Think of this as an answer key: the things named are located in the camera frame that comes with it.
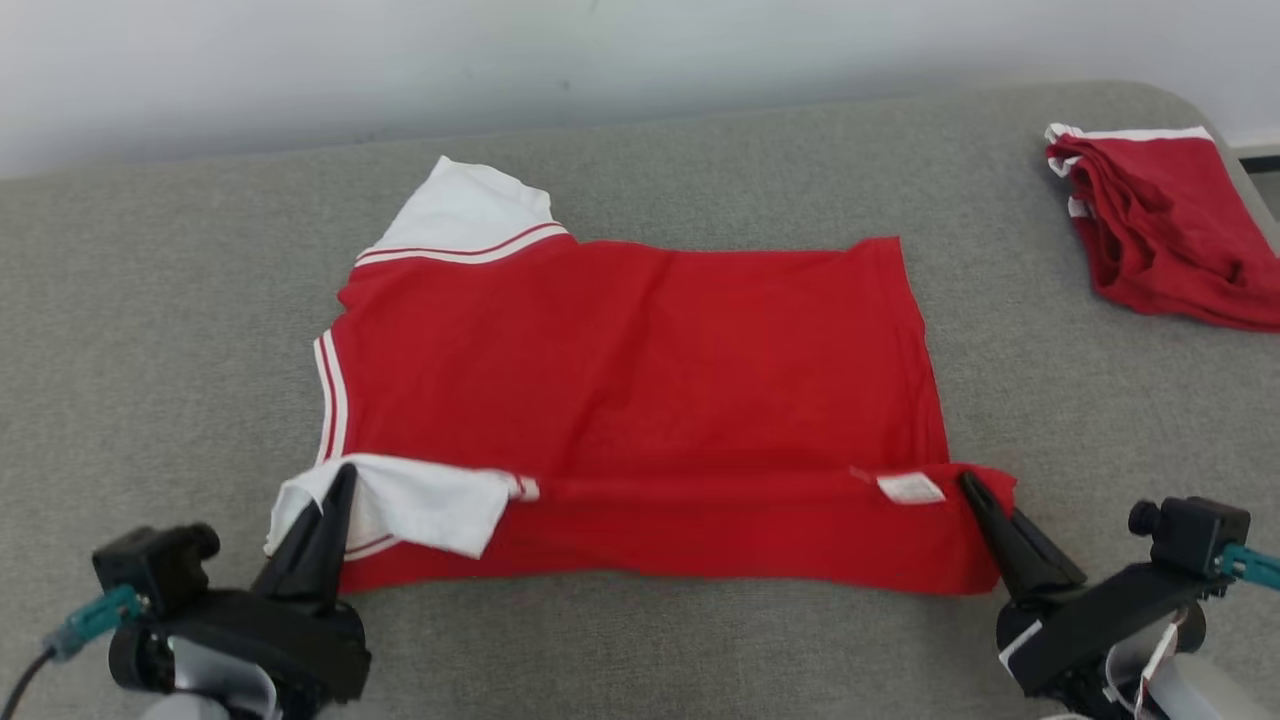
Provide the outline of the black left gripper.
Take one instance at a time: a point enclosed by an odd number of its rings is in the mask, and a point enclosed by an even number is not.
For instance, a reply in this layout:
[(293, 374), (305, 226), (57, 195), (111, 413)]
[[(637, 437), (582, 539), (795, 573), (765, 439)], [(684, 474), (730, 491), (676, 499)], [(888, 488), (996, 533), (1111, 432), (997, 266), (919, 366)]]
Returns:
[(211, 717), (315, 717), (362, 697), (371, 667), (358, 619), (338, 587), (358, 473), (285, 489), (301, 502), (247, 591), (210, 591), (177, 614), (145, 616), (110, 639), (125, 691), (192, 696)]

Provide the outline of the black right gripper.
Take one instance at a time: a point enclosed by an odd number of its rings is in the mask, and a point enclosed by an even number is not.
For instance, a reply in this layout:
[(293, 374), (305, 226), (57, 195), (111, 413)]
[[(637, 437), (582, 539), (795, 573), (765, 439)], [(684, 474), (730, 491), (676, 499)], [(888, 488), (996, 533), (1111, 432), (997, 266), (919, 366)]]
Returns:
[(1084, 571), (1021, 510), (1005, 509), (973, 471), (959, 484), (1011, 597), (997, 618), (997, 646), (1028, 698), (1105, 698), (1110, 650), (1207, 593), (1204, 580), (1155, 565), (1082, 588)]

